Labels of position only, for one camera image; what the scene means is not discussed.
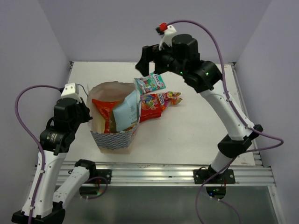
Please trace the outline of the red chips bag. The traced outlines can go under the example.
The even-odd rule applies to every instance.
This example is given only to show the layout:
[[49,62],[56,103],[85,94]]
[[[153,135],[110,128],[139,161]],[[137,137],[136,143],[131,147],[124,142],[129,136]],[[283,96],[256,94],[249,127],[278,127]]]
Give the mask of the red chips bag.
[[103,133],[116,133],[116,122],[113,109],[120,104],[120,101],[100,101],[92,99],[92,103],[105,121]]

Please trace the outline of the blue cassava chips bag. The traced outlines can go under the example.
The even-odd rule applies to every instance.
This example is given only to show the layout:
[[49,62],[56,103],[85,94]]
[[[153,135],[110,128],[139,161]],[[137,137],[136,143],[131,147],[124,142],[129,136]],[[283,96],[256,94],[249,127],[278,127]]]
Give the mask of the blue cassava chips bag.
[[137,91],[132,91],[123,102],[113,109],[116,131],[124,131],[137,121]]

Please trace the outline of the white paper bag blue handles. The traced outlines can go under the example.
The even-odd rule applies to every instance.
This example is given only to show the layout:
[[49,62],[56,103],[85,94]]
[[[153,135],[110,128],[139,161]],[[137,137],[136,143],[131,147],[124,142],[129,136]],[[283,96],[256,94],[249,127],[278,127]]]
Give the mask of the white paper bag blue handles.
[[88,127],[100,151],[127,153],[140,122],[140,94],[134,83],[104,82],[89,90]]

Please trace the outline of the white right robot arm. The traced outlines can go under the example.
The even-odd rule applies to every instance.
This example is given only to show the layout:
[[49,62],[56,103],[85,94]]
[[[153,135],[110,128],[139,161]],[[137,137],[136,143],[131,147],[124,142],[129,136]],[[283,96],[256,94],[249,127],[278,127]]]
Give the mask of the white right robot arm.
[[202,179],[219,183],[229,163],[248,150],[252,140],[263,131],[262,126],[251,122],[239,107],[232,105],[234,99],[225,91],[222,73],[213,62],[200,59],[198,42],[191,35],[175,35],[170,44],[144,46],[135,68],[146,76],[150,62],[154,62],[156,74],[169,71],[180,75],[209,103],[224,124],[228,133],[218,143],[215,159],[207,171],[197,171]]

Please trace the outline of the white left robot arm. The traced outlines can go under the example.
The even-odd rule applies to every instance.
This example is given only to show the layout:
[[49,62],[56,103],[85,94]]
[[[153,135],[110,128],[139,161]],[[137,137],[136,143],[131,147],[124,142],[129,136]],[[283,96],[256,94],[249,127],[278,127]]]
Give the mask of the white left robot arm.
[[40,134],[43,151],[38,163],[28,198],[20,211],[12,215],[17,224],[61,224],[66,208],[82,184],[97,178],[95,162],[80,159],[57,189],[57,179],[71,143],[80,124],[91,120],[89,109],[82,98],[62,98],[54,106],[54,116]]

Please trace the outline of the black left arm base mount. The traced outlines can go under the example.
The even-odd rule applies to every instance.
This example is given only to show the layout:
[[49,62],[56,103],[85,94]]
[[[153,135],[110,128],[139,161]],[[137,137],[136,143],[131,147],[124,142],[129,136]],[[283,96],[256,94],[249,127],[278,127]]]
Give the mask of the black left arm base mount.
[[111,169],[99,169],[94,177],[89,178],[84,184],[92,184],[90,187],[81,186],[79,194],[81,198],[86,200],[97,199],[103,196],[109,184],[111,183],[112,170]]

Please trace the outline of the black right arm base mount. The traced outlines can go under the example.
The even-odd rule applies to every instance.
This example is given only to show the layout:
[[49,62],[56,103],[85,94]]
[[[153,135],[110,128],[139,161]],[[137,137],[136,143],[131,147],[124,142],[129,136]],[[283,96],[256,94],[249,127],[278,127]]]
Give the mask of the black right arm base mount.
[[206,192],[209,196],[217,199],[223,199],[226,195],[226,186],[228,184],[235,184],[235,175],[232,169],[226,169],[224,172],[217,174],[216,172],[209,166],[200,167],[199,169],[193,170],[193,179],[195,184],[214,184],[216,187],[206,187]]

